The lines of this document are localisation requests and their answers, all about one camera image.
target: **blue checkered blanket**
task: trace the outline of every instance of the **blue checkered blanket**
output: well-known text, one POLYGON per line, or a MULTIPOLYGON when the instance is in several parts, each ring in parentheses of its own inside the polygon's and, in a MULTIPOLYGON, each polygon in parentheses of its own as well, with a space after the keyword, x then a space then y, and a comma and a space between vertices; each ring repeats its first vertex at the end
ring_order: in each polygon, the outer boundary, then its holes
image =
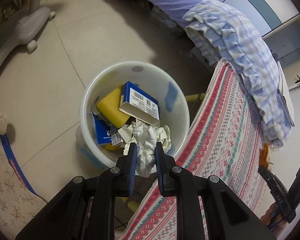
POLYGON ((191 22, 186 33, 210 65, 222 57, 231 62, 259 108, 265 136, 282 147, 292 124, 278 100, 278 66, 258 30, 242 12, 216 0, 201 1, 183 20, 191 22))

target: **metal screw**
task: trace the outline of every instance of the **metal screw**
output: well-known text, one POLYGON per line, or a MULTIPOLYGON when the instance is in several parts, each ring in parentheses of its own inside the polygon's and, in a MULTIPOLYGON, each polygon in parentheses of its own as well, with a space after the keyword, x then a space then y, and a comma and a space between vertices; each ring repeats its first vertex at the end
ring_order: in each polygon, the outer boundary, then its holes
POLYGON ((182 168, 179 166, 174 166, 172 167, 172 171, 175 173, 180 173, 182 171, 182 168))
POLYGON ((112 167, 112 168, 110 169, 110 171, 111 171, 112 173, 116 174, 116 173, 119 173, 119 172, 120 172, 120 168, 118 168, 118 167, 112 167))
POLYGON ((219 181, 219 178, 218 178, 217 176, 214 176, 214 175, 213 175, 213 176, 210 176, 209 179, 210 179, 210 181, 213 182, 213 183, 217 183, 217 182, 219 181))
POLYGON ((83 181, 83 178, 81 176, 76 176, 73 178, 73 182, 76 184, 79 184, 83 181))

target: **red patterned rug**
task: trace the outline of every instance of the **red patterned rug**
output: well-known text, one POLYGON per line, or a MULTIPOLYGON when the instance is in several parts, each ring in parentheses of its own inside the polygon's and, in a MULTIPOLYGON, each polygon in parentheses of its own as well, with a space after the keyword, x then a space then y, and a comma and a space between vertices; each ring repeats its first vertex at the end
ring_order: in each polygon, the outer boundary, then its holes
MULTIPOLYGON (((253 99, 231 64, 221 59, 177 165, 196 176, 219 176, 255 211, 266 185, 258 175, 263 141, 261 117, 253 99)), ((160 196, 155 182, 119 239, 176 239, 176 204, 175 197, 160 196)), ((201 210, 207 239, 202 203, 201 210)))

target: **small box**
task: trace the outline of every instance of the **small box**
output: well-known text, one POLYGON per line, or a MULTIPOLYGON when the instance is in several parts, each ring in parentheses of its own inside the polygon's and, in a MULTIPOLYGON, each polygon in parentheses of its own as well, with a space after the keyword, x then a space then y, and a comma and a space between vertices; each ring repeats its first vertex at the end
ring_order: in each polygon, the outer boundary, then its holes
POLYGON ((121 87, 119 110, 148 124, 160 121, 158 101, 129 81, 121 87))
POLYGON ((111 144, 112 146, 121 147, 124 146, 126 143, 122 139, 121 135, 118 132, 118 129, 113 125, 110 126, 110 134, 111 134, 111 144))
POLYGON ((108 126, 105 121, 97 117, 94 113, 91 114, 94 122, 97 143, 98 144, 111 143, 110 126, 108 126))

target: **caster wheel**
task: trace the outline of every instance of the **caster wheel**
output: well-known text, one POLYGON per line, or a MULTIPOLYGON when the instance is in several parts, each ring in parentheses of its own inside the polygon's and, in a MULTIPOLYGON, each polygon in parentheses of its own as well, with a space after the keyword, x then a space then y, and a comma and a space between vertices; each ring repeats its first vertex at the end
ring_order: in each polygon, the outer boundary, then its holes
POLYGON ((56 16, 56 12, 54 11, 51 11, 50 12, 50 15, 49 15, 49 18, 48 18, 48 21, 52 21, 52 19, 56 16))
POLYGON ((38 47, 37 43, 35 42, 35 40, 30 41, 27 44, 27 49, 29 53, 34 52, 34 50, 38 47))

